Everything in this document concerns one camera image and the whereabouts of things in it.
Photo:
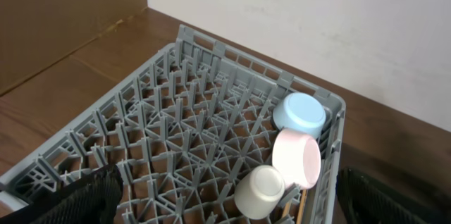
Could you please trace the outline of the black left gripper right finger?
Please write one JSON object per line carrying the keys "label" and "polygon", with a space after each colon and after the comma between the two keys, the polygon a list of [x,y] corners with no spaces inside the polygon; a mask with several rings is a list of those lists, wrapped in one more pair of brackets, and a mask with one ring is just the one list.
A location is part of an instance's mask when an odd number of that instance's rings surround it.
{"label": "black left gripper right finger", "polygon": [[351,224],[450,222],[450,218],[438,210],[421,205],[353,168],[339,171],[335,193],[346,221]]}

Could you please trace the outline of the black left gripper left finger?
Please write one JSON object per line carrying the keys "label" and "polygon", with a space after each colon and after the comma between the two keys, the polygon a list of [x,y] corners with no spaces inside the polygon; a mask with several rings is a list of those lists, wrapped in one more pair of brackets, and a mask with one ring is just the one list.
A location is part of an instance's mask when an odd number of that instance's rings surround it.
{"label": "black left gripper left finger", "polygon": [[1,224],[112,224],[123,196],[118,166],[108,164],[1,218]]}

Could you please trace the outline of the wooden chopstick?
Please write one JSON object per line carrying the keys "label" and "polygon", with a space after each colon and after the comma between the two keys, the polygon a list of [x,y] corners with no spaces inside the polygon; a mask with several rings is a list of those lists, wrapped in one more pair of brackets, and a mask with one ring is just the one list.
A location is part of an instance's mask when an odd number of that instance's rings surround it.
{"label": "wooden chopstick", "polygon": [[302,191],[302,195],[301,195],[301,199],[299,201],[299,209],[297,212],[297,217],[296,217],[296,224],[301,224],[302,222],[302,217],[303,217],[303,213],[304,213],[304,206],[306,203],[306,198],[307,198],[307,191],[303,190]]}
{"label": "wooden chopstick", "polygon": [[285,204],[284,208],[283,208],[283,212],[282,212],[281,218],[284,218],[284,217],[286,217],[289,214],[290,207],[291,207],[291,201],[288,201]]}

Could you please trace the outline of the pink bowl with food scraps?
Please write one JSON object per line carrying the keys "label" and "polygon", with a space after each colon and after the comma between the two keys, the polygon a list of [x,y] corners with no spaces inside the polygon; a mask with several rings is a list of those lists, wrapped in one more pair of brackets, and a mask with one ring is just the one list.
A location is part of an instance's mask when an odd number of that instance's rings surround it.
{"label": "pink bowl with food scraps", "polygon": [[321,171],[319,145],[311,135],[284,128],[273,144],[271,162],[282,175],[286,188],[299,185],[301,189],[310,189]]}

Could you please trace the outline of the white plastic cup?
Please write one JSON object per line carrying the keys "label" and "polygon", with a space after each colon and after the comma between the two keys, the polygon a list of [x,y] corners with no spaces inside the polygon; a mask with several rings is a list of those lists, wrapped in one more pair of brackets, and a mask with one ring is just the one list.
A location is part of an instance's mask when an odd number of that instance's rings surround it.
{"label": "white plastic cup", "polygon": [[274,210],[284,191],[282,175],[273,166],[262,165],[237,184],[234,202],[242,215],[260,220]]}

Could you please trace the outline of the light blue plastic bowl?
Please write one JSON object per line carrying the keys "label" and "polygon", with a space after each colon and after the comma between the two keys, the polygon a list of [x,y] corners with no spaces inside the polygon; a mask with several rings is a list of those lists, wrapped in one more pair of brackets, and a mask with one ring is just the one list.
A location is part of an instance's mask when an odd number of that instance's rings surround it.
{"label": "light blue plastic bowl", "polygon": [[318,139],[326,122],[326,112],[313,96],[294,92],[274,108],[272,118],[279,130],[289,128]]}

